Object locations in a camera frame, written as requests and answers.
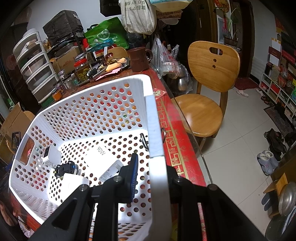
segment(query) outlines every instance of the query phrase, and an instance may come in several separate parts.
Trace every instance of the chair backrest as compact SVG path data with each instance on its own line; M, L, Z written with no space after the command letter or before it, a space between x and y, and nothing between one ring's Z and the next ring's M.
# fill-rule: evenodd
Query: chair backrest
M210 48L222 50L221 55L211 53ZM234 85L240 68L237 51L207 41L193 42L189 46L188 63L194 78L217 92L226 92Z

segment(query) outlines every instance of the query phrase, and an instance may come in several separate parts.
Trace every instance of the red lid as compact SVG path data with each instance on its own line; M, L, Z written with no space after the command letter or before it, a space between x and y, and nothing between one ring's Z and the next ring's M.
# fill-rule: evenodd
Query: red lid
M76 68L77 66L79 66L79 65L81 65L81 64L83 64L83 63L85 63L86 61L87 61L86 58L83 58L83 59L77 61L77 62L74 64L74 68Z

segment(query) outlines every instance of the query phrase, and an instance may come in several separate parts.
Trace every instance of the black metal bracket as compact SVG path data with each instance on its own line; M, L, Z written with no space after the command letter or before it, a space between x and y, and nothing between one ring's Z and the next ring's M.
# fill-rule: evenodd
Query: black metal bracket
M118 203L131 203L137 155L103 185L79 186L41 225L30 241L86 241L98 203L93 241L118 240ZM261 232L215 184L197 186L167 166L170 200L178 205L178 241L202 241L198 203L208 241L263 241Z

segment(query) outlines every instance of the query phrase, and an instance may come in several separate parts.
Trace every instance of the brown mug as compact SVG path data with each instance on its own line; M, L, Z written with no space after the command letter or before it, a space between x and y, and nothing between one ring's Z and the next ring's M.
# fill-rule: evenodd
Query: brown mug
M139 47L128 50L128 56L130 58L130 64L133 72L141 72L149 69L149 62L152 60L153 54L150 49Z

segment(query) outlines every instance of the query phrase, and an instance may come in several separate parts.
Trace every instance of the red packet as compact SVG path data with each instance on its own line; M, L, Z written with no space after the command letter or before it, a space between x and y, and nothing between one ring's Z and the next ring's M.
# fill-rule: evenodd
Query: red packet
M153 89L153 94L155 96L155 100L158 100L161 96L163 96L166 93L166 91L154 88Z

